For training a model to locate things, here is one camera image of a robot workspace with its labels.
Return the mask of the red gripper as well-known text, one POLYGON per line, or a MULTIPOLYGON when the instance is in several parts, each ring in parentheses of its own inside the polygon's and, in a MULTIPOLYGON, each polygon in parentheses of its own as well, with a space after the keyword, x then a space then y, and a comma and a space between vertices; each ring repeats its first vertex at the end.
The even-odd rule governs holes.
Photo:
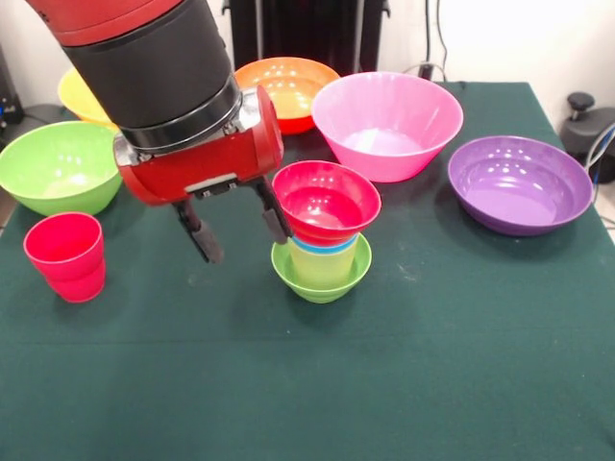
POLYGON ((293 235, 271 182, 262 177, 278 168, 283 159, 275 108, 262 86, 242 91, 242 105, 231 126, 201 144, 156 156, 139 153, 120 133, 113 140, 114 160, 129 190, 150 206, 174 203, 180 224, 208 263, 221 263, 224 251, 186 199, 221 182, 255 180, 254 189, 263 203, 262 217, 274 241, 284 245, 293 235))

